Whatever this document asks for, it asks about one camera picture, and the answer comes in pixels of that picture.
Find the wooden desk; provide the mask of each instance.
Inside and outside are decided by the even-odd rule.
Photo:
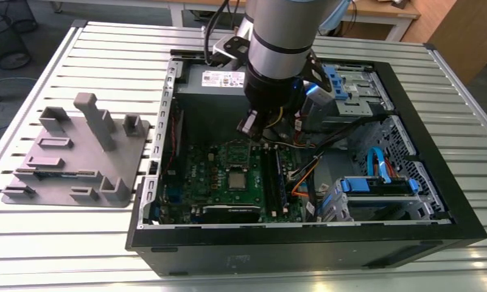
[[[168,8],[171,12],[172,25],[175,27],[184,27],[184,10],[216,11],[223,0],[64,0],[64,2]],[[236,5],[236,2],[238,0],[230,1],[230,6],[232,9]],[[246,12],[246,3],[247,0],[240,0],[238,13]],[[419,11],[417,11],[411,4],[407,4],[405,9],[398,9],[387,2],[378,2],[377,0],[359,0],[356,5],[356,22],[393,25],[393,29],[386,39],[387,41],[401,41],[413,20],[421,17]],[[352,14],[354,6],[350,5],[347,15],[344,16],[343,20],[351,21]]]

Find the robotic arm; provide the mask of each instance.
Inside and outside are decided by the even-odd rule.
[[[250,43],[236,53],[247,56],[243,89],[251,109],[238,129],[252,139],[260,139],[271,112],[300,95],[303,80],[332,90],[311,47],[318,29],[338,26],[350,1],[248,0],[238,36]]]

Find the black cable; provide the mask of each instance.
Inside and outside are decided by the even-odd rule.
[[[236,10],[238,10],[239,5],[240,5],[240,0],[236,0],[234,17],[231,17],[231,29],[235,29],[235,16],[236,16]]]
[[[307,222],[316,222],[318,218],[318,194],[316,194],[316,183],[314,182],[314,173],[312,171],[310,175],[307,176],[306,183],[307,183],[307,194],[308,194],[308,202],[314,206],[314,214],[310,214],[310,217],[307,219]]]
[[[227,13],[230,14],[230,17],[231,17],[231,29],[234,29],[235,16],[231,13],[231,4],[230,3],[227,3],[226,8],[227,8]]]
[[[356,119],[355,121],[352,121],[352,123],[348,123],[340,129],[334,131],[334,133],[330,134],[328,137],[322,142],[318,143],[316,148],[314,149],[314,155],[311,156],[310,161],[291,175],[298,175],[306,169],[311,168],[314,163],[318,162],[320,156],[323,155],[324,149],[327,147],[331,147],[335,142],[344,139],[350,135],[350,132],[354,131],[359,126],[362,126],[367,123],[371,123],[371,122],[379,122],[379,121],[385,120],[387,117],[389,117],[389,114],[379,114],[373,117],[362,117],[362,118]]]
[[[355,1],[354,0],[351,0],[351,6],[354,8],[354,12],[351,14],[351,19],[350,19],[350,23],[348,23],[348,26],[347,26],[347,30],[340,35],[342,37],[346,36],[351,32],[351,30],[352,30],[352,28],[355,26],[355,22],[358,20],[358,5],[355,4]]]
[[[206,58],[206,64],[211,65],[211,56],[210,56],[210,36],[211,33],[216,27],[216,24],[219,23],[219,18],[220,18],[220,14],[224,11],[226,5],[230,3],[230,0],[224,0],[224,2],[222,3],[218,11],[215,12],[215,14],[212,15],[211,19],[210,19],[210,23],[206,27],[206,37],[204,37],[204,58]]]
[[[7,15],[7,13],[8,13],[8,11],[9,11],[9,3],[11,3],[11,2],[7,2],[5,11],[4,11],[4,13],[3,13],[7,17],[9,17],[9,16]]]

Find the metal slatted table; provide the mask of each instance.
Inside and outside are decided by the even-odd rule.
[[[212,41],[226,33],[216,31]],[[72,100],[79,92],[92,91],[97,107],[107,108],[113,118],[136,113],[155,125],[170,49],[200,50],[200,30],[115,23],[71,28],[0,141],[0,190],[41,130],[45,106],[63,106],[79,115]],[[487,116],[441,56],[419,44],[334,38],[319,38],[314,50],[322,58],[391,63],[487,230]],[[147,164],[143,159],[142,172]],[[160,279],[124,250],[132,205],[124,209],[5,205],[1,196],[0,288],[487,291],[487,240],[397,269]]]

